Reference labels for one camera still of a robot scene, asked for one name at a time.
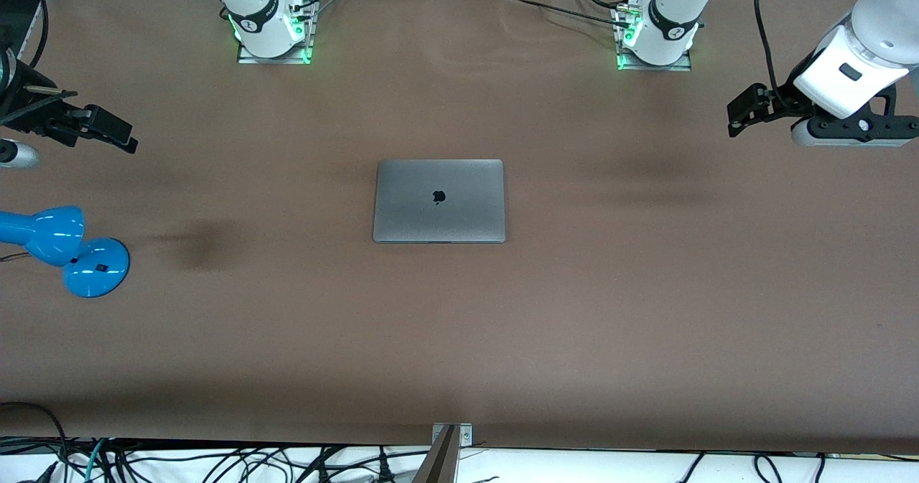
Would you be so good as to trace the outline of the brown table cover sheet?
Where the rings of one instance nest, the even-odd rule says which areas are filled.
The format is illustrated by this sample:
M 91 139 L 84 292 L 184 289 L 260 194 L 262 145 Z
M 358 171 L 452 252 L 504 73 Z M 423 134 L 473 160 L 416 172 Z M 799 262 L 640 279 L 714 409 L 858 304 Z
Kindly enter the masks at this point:
M 26 136 L 0 210 L 131 251 L 69 294 L 0 263 L 0 401 L 67 433 L 919 451 L 919 141 L 727 136 L 750 0 L 689 73 L 518 0 L 332 0 L 311 65 L 240 65 L 218 0 L 52 0 L 39 70 L 134 126 Z M 503 243 L 376 243 L 378 162 L 499 159 Z

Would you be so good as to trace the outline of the grey laptop computer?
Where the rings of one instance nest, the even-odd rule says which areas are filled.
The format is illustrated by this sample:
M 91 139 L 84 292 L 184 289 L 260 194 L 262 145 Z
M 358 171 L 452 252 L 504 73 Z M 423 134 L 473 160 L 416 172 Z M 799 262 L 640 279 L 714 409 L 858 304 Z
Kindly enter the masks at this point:
M 382 244 L 505 242 L 502 160 L 381 160 L 372 238 Z

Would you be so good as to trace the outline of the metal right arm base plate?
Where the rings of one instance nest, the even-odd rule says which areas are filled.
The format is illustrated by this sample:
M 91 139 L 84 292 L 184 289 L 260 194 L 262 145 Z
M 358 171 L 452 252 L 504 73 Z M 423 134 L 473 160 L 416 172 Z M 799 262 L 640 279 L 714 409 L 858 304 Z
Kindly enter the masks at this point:
M 240 64 L 308 65 L 312 63 L 317 6 L 303 0 L 271 0 L 265 9 L 240 16 L 230 13 L 239 41 Z

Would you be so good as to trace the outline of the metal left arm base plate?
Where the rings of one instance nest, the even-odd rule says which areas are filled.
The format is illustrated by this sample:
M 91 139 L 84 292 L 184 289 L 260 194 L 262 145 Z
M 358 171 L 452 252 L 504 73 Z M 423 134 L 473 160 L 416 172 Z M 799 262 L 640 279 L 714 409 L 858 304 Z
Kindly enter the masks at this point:
M 652 65 L 641 60 L 636 52 L 628 45 L 634 41 L 641 25 L 640 8 L 633 2 L 639 0 L 620 1 L 610 10 L 612 21 L 625 23 L 625 27 L 618 27 L 614 31 L 616 39 L 617 68 L 620 70 L 641 70 L 656 72 L 690 72 L 691 57 L 689 51 L 683 52 L 680 58 L 670 65 Z

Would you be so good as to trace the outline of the blue desk lamp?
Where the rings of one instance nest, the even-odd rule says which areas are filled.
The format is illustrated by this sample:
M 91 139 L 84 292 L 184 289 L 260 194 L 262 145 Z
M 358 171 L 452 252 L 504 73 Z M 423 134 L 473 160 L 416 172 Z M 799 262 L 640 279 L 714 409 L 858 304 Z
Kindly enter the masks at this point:
M 131 256 L 115 238 L 85 237 L 85 216 L 78 206 L 59 206 L 33 215 L 0 211 L 0 243 L 20 245 L 30 256 L 60 269 L 66 290 L 98 298 L 126 280 Z

